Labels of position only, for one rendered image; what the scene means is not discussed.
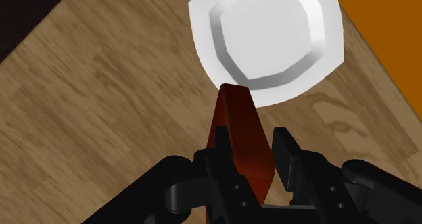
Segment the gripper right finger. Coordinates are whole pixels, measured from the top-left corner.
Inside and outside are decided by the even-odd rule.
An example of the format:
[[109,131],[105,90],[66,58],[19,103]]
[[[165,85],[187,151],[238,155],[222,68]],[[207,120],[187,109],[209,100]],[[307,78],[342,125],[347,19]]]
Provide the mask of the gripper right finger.
[[310,206],[320,224],[422,224],[422,189],[369,162],[337,167],[285,127],[273,130],[272,154],[291,204]]

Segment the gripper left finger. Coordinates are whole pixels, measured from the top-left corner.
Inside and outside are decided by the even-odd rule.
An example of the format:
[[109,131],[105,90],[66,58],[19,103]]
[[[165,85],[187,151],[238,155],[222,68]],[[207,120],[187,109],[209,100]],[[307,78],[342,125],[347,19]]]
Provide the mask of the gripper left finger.
[[182,224],[201,206],[209,224],[257,224],[260,204],[233,164],[227,128],[214,136],[216,148],[163,158],[82,224]]

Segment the dark red tool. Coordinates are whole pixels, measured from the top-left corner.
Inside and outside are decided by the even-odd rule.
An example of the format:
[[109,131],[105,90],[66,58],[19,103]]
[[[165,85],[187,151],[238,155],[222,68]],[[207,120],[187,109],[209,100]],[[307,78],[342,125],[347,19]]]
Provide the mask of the dark red tool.
[[247,87],[221,85],[207,147],[213,203],[206,207],[206,224],[253,224],[252,212],[267,197],[275,164]]

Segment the white square plate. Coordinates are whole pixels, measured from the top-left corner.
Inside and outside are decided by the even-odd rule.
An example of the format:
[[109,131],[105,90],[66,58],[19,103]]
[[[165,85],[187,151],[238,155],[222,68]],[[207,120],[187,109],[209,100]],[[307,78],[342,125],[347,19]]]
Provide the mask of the white square plate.
[[307,92],[343,63],[338,0],[190,0],[188,8],[208,78],[247,87],[256,107]]

